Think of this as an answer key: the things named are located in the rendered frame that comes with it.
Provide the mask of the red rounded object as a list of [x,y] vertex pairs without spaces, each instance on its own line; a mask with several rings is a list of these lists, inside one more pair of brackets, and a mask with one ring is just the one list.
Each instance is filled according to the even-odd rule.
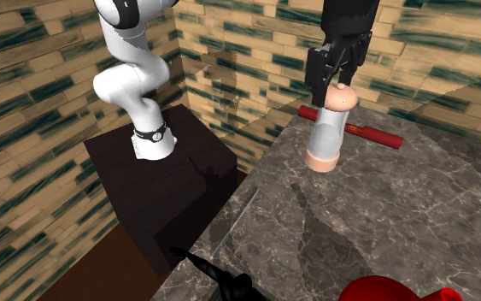
[[455,290],[444,287],[424,297],[389,277],[368,275],[350,282],[337,301],[463,301]]

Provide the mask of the black figure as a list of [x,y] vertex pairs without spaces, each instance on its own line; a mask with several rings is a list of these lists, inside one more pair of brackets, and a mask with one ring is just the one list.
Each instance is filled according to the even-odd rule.
[[197,269],[201,270],[212,280],[215,280],[219,285],[222,301],[267,301],[253,287],[252,279],[248,274],[243,273],[234,276],[185,249],[170,247],[169,251],[182,260],[189,259]]

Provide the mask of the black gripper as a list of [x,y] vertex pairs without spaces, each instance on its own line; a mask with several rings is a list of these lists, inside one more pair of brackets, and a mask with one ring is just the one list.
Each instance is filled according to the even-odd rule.
[[325,34],[324,45],[310,48],[306,62],[305,86],[312,93],[312,105],[322,108],[327,86],[327,62],[334,39],[348,38],[338,82],[349,86],[367,56],[379,0],[324,0],[320,27]]

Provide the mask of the dark robot stand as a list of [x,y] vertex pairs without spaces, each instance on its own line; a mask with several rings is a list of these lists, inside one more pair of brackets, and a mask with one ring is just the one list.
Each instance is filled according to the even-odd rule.
[[177,265],[237,187],[237,156],[184,105],[163,112],[178,142],[160,161],[138,160],[132,125],[85,141],[114,212],[158,275]]

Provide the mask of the white bottle with pink cap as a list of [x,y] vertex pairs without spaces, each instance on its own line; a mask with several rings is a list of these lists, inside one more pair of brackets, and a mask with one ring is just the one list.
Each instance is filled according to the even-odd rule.
[[344,83],[330,84],[311,132],[304,162],[319,173],[332,171],[340,157],[349,112],[358,102],[355,90]]

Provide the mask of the red cylinder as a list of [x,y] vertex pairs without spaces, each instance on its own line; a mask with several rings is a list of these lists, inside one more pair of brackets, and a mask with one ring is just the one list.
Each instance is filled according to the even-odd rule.
[[[311,121],[317,121],[319,111],[317,109],[312,109],[308,106],[302,105],[297,114]],[[400,136],[368,126],[359,127],[350,123],[346,123],[344,126],[344,131],[346,133],[354,134],[355,136],[368,139],[396,150],[402,146],[403,142],[403,138]]]

